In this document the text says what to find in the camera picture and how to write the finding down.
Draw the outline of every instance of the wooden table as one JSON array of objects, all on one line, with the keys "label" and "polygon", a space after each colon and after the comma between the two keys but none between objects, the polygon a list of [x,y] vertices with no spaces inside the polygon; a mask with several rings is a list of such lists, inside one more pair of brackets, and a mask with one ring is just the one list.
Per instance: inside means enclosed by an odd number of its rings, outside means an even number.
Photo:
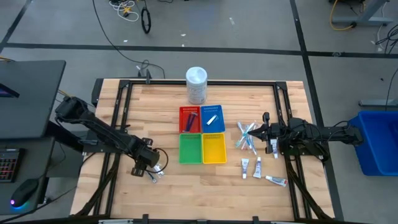
[{"label": "wooden table", "polygon": [[[110,124],[119,79],[105,79],[96,115]],[[287,82],[294,117],[311,123],[310,110],[302,82]],[[277,122],[275,99],[268,86],[208,86],[206,105],[222,105],[226,125],[226,164],[181,165],[178,163],[178,108],[189,105],[183,85],[134,85],[127,124],[129,133],[154,140],[169,154],[170,161],[158,183],[148,176],[130,175],[134,161],[123,155],[111,212],[112,218],[207,219],[207,220],[293,220],[289,187],[266,179],[255,179],[256,156],[234,147],[241,132],[236,122],[262,122],[268,111],[270,122]],[[284,119],[287,121],[284,106]],[[255,141],[262,159],[262,175],[287,177],[284,158],[266,154],[265,142]],[[97,154],[83,166],[71,213],[76,213],[89,200],[98,186],[103,154]],[[249,158],[248,178],[242,179],[241,158]],[[165,157],[161,155],[160,163]],[[313,156],[302,156],[307,189],[319,206],[334,217],[331,199],[321,162]],[[300,192],[296,188],[301,217],[304,217]],[[105,199],[101,211],[104,211]]]}]

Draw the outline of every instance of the keyboard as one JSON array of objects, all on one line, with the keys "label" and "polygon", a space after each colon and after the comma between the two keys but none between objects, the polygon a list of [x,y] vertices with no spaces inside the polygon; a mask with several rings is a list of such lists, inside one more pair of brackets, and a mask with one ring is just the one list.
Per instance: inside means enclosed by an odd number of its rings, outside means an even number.
[{"label": "keyboard", "polygon": [[21,163],[22,149],[0,149],[0,183],[12,183]]}]

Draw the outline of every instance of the white container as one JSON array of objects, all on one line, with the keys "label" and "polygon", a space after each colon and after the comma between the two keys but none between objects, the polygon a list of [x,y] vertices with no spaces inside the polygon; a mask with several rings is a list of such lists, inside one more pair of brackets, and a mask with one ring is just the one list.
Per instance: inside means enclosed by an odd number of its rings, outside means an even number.
[{"label": "white container", "polygon": [[191,104],[200,105],[206,101],[207,72],[201,67],[188,69],[187,79],[188,100]]}]

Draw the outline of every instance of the gray floor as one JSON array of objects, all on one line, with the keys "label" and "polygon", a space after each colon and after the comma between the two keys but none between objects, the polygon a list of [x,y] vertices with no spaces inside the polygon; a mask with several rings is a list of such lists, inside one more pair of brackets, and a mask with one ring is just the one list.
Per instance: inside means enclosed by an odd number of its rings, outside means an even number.
[{"label": "gray floor", "polygon": [[[24,2],[0,1],[0,14],[5,18],[0,21],[0,38],[5,35]],[[296,3],[307,50],[380,53],[379,47],[372,44],[378,27],[333,31],[328,25],[331,4],[327,0],[296,0]],[[114,44],[300,50],[289,0],[174,0],[173,4],[148,0],[148,4],[153,26],[151,33],[144,35],[139,22],[120,19],[107,0],[96,0],[99,17]],[[353,6],[358,12],[359,5]],[[384,13],[398,22],[397,6],[397,2],[387,3]],[[353,14],[345,4],[337,5],[335,13]],[[395,24],[383,27],[380,36],[384,37]],[[90,0],[33,0],[9,42],[108,45]],[[187,68],[199,65],[206,68],[212,79],[301,80],[311,103],[301,56],[150,51],[123,53],[133,59],[148,59],[164,67],[166,78],[183,78]],[[136,64],[113,50],[5,48],[1,55],[22,61],[66,60],[60,88],[84,100],[90,100],[96,78],[134,77],[137,74]],[[325,125],[356,116],[361,110],[357,104],[360,99],[385,98],[391,75],[398,66],[396,59],[373,58],[310,57],[310,63]],[[156,68],[152,68],[151,72],[154,77],[162,77]],[[398,97],[395,85],[392,97]],[[84,127],[77,125],[66,127],[73,131],[84,130]],[[55,160],[62,155],[59,149],[56,152]],[[80,165],[81,158],[74,152],[69,153],[63,167],[53,170],[62,171],[64,177],[52,179],[47,191],[49,196],[56,197],[76,185],[76,167]],[[396,223],[398,179],[363,175],[352,146],[333,143],[331,156],[345,220]],[[27,216],[25,220],[65,217],[69,214],[72,200],[71,192],[53,206]]]}]

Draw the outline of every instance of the blue tray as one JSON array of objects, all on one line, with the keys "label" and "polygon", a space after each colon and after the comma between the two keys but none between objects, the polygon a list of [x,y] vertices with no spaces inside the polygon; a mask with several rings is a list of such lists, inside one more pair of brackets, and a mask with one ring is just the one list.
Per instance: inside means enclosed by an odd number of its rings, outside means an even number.
[{"label": "blue tray", "polygon": [[364,142],[355,146],[365,175],[398,176],[398,112],[361,111],[349,121]]},{"label": "blue tray", "polygon": [[[210,125],[207,125],[214,115],[217,115],[218,119],[214,120]],[[201,115],[201,129],[203,133],[220,133],[225,131],[223,109],[221,105],[213,106],[202,106],[200,108]]]}]

